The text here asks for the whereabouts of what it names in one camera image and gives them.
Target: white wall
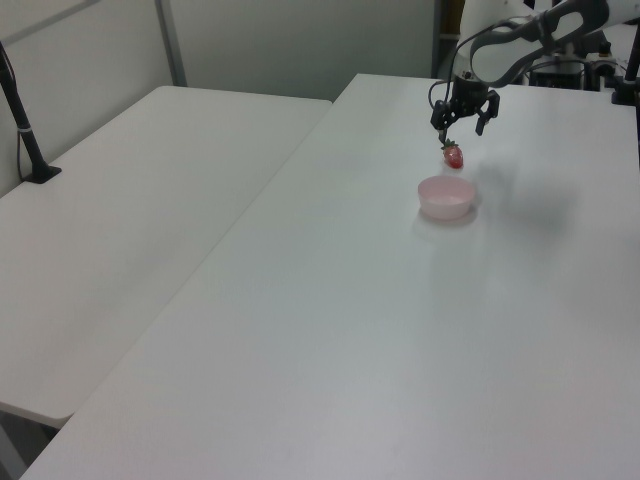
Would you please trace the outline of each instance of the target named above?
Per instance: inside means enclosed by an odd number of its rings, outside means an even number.
[[[356,73],[431,73],[435,0],[170,0],[187,84],[335,98]]]
[[[100,0],[5,47],[47,161],[171,84],[153,0]],[[15,134],[0,95],[0,195],[18,184]]]

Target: pink bowl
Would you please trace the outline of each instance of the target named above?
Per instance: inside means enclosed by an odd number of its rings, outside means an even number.
[[[450,175],[429,177],[418,185],[422,211],[437,220],[462,217],[475,196],[476,189],[471,183]]]

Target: black stand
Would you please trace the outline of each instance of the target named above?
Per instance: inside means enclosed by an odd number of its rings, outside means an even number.
[[[18,125],[18,132],[20,132],[24,146],[29,153],[29,158],[31,158],[32,173],[27,175],[24,180],[25,182],[45,183],[62,170],[58,167],[49,166],[42,158],[40,147],[38,147],[38,142],[36,142],[36,137],[33,134],[33,130],[31,130],[31,124],[18,95],[16,80],[2,43],[0,43],[0,84],[2,84],[2,90],[4,90],[4,95],[7,97],[9,108],[16,125]]]
[[[636,37],[633,40],[633,49],[629,57],[629,65],[624,78],[618,76],[616,80],[616,91],[611,95],[611,103],[615,105],[636,104],[636,94],[640,91],[640,83],[638,83],[638,67],[640,66],[640,25],[636,30]]]

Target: white table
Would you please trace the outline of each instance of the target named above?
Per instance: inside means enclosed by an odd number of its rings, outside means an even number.
[[[358,76],[24,480],[636,479],[634,110],[503,89],[441,224],[429,85]]]
[[[59,427],[330,106],[163,87],[0,200],[0,410]]]

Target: strawberry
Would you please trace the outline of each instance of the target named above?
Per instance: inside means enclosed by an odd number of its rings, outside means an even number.
[[[442,147],[442,151],[444,152],[444,162],[449,165],[451,168],[462,168],[462,150],[456,142],[453,140],[449,140],[444,142],[444,146]]]

